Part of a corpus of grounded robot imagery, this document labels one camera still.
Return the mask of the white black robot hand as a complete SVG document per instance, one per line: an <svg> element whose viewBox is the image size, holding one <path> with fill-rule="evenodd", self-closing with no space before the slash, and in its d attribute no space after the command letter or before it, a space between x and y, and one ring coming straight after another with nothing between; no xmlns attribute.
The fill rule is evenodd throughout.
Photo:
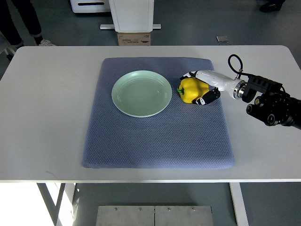
<svg viewBox="0 0 301 226"><path fill-rule="evenodd" d="M215 71L192 71L183 75L180 80L196 78L209 85L209 91L200 99L192 101L195 105L208 105L219 99L222 92L227 92L233 99L242 98L246 82L237 78L230 78Z"/></svg>

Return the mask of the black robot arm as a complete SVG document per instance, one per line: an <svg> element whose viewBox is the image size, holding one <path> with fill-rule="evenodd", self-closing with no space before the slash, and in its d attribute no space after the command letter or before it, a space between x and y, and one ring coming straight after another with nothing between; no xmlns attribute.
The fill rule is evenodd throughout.
<svg viewBox="0 0 301 226"><path fill-rule="evenodd" d="M228 58L228 65L237 74L245 75L247 82L235 88L234 97L248 103L246 113L267 126L293 126L301 128L301 101L291 97L283 84L267 78L244 73L243 62L236 54Z"/></svg>

